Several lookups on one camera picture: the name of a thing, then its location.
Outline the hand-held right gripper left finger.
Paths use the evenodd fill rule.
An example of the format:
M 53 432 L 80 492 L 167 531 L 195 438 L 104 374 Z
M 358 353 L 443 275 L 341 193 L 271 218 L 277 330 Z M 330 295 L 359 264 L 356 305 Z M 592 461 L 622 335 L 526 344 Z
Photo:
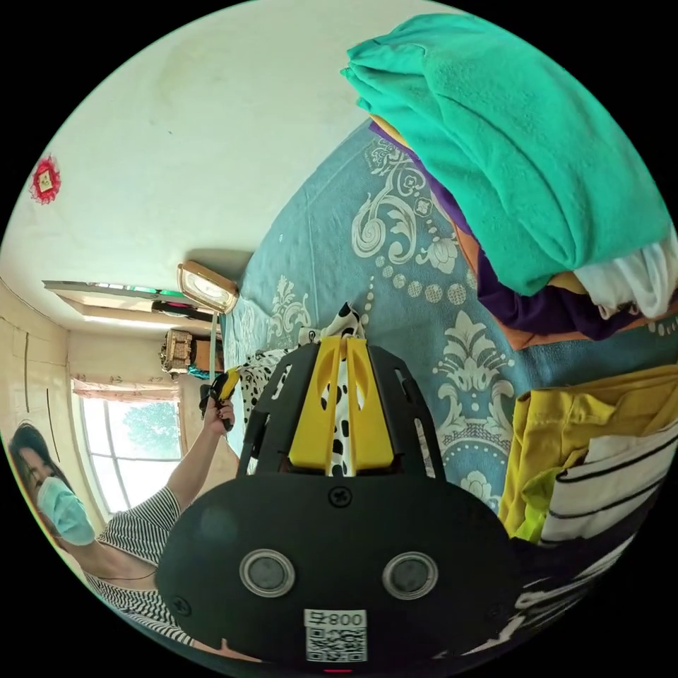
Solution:
M 328 472 L 343 340 L 324 338 L 293 355 L 287 384 L 299 399 L 299 417 L 288 459 L 293 472 Z

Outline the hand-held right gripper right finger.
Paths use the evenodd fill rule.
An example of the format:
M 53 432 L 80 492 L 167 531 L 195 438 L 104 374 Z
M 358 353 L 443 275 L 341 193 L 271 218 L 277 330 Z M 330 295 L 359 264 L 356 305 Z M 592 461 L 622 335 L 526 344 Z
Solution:
M 366 340 L 346 340 L 346 367 L 352 469 L 386 470 L 394 453 Z

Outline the person's left hand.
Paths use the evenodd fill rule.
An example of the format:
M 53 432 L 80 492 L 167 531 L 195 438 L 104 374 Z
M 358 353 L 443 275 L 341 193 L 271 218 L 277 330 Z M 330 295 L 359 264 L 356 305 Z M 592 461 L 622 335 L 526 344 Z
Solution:
M 225 436 L 235 422 L 235 414 L 232 402 L 214 400 L 211 396 L 206 401 L 206 409 L 203 416 L 204 427 L 219 436 Z

